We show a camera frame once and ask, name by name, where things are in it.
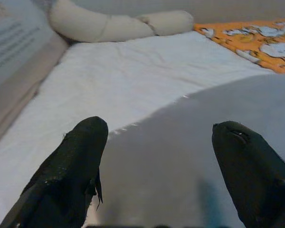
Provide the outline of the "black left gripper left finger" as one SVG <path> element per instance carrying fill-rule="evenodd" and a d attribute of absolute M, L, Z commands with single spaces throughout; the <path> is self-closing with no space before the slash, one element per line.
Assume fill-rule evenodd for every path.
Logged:
<path fill-rule="evenodd" d="M 103 201 L 99 166 L 107 123 L 86 118 L 42 162 L 1 228 L 80 228 L 93 196 Z"/>

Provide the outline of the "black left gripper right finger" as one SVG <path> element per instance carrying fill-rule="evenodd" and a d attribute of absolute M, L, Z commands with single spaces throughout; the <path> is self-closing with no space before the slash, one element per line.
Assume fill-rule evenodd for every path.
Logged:
<path fill-rule="evenodd" d="M 226 121 L 212 128 L 225 185 L 247 228 L 285 228 L 285 162 L 265 139 Z"/>

